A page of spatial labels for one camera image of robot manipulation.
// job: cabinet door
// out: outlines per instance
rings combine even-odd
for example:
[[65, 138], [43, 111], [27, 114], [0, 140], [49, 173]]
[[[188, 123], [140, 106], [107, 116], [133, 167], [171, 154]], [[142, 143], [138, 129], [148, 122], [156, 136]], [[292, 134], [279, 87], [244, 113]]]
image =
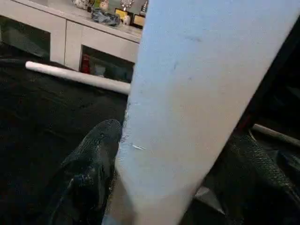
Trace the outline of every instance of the cabinet door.
[[[0, 15], [2, 18], [18, 21], [24, 26], [40, 29], [41, 33], [49, 33], [50, 60], [62, 65], [64, 64], [66, 41], [65, 19], [10, 0], [1, 1]], [[2, 33], [0, 34], [0, 40], [4, 39], [5, 34], [3, 29], [0, 30], [0, 33]]]
[[[99, 64], [99, 70], [110, 74], [108, 78], [124, 81], [118, 74], [132, 73], [138, 43], [70, 21], [67, 22], [66, 34], [65, 66], [80, 70], [84, 54], [88, 55], [92, 63]], [[126, 75], [125, 81], [130, 82], [130, 76], [132, 75]]]

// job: white cabinet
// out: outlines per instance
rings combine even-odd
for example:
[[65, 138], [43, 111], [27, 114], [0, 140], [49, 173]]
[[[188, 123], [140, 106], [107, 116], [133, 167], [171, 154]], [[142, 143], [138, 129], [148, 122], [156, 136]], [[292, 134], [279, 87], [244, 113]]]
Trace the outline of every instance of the white cabinet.
[[139, 47], [134, 41], [67, 21], [65, 66], [79, 70], [83, 45], [133, 63]]
[[1, 0], [0, 15], [49, 32], [50, 60], [64, 64], [66, 19], [11, 0]]

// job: items on countertop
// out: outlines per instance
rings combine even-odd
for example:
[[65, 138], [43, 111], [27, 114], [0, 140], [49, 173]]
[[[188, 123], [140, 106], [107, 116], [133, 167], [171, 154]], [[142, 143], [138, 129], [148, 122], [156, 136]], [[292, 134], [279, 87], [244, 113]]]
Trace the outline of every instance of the items on countertop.
[[141, 11], [139, 13], [139, 15], [135, 14], [133, 21], [132, 21], [132, 25], [138, 28], [143, 28], [145, 25], [145, 20], [146, 20], [146, 12], [148, 10], [148, 4], [149, 4], [149, 0], [145, 1], [145, 4], [143, 4]]
[[78, 8], [89, 10], [93, 6], [95, 0], [72, 0], [72, 3]]
[[125, 25], [131, 25], [133, 21], [134, 14], [131, 12], [126, 11], [128, 8], [132, 6], [134, 3], [134, 0], [121, 0], [120, 4], [122, 6], [121, 8], [115, 8], [114, 12], [115, 14], [120, 16], [120, 19]]
[[92, 10], [92, 20], [110, 26], [118, 26], [120, 24], [120, 16], [106, 12], [101, 8]]

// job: trophy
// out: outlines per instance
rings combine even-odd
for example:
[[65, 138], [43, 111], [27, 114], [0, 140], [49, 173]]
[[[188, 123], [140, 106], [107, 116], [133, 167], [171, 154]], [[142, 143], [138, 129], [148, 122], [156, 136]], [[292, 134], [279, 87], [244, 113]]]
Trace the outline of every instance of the trophy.
[[149, 0], [146, 0], [145, 4], [143, 4], [141, 11], [139, 15], [135, 15], [133, 18], [133, 26], [136, 26], [138, 28], [143, 28], [145, 24], [146, 19], [146, 12], [148, 9]]
[[127, 8], [130, 8], [135, 0], [121, 0], [120, 4], [123, 9], [115, 8], [114, 12], [115, 14], [118, 14], [120, 16], [120, 19], [125, 23], [126, 25], [130, 25], [132, 23], [133, 19], [133, 13], [126, 11]]

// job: plastic bag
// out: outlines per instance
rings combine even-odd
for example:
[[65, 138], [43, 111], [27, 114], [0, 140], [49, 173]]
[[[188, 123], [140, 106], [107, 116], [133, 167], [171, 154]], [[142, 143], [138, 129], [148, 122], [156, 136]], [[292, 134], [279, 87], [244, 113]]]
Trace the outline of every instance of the plastic bag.
[[94, 8], [92, 10], [92, 19], [95, 22], [103, 23], [110, 26], [118, 26], [120, 24], [120, 16], [116, 14], [111, 14], [104, 11], [101, 8]]

